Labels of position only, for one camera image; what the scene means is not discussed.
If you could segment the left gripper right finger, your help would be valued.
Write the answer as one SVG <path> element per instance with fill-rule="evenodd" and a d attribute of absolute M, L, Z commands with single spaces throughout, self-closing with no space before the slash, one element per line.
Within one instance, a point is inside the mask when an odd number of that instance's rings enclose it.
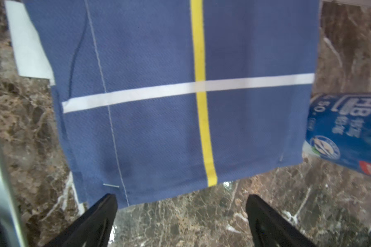
<path fill-rule="evenodd" d="M 314 247 L 315 244 L 280 216 L 258 195 L 249 195 L 245 207 L 254 246 Z"/>

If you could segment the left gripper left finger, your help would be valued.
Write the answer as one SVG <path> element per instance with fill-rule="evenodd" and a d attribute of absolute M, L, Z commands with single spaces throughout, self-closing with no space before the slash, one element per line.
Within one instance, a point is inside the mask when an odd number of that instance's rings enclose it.
<path fill-rule="evenodd" d="M 46 246 L 106 247 L 116 212 L 116 196 L 108 193 Z"/>

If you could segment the navy blue pillowcase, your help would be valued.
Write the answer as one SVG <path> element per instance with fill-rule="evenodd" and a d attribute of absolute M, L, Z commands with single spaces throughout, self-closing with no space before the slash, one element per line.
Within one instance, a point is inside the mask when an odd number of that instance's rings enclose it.
<path fill-rule="evenodd" d="M 155 202 L 302 161 L 319 1 L 24 1 L 80 201 Z"/>

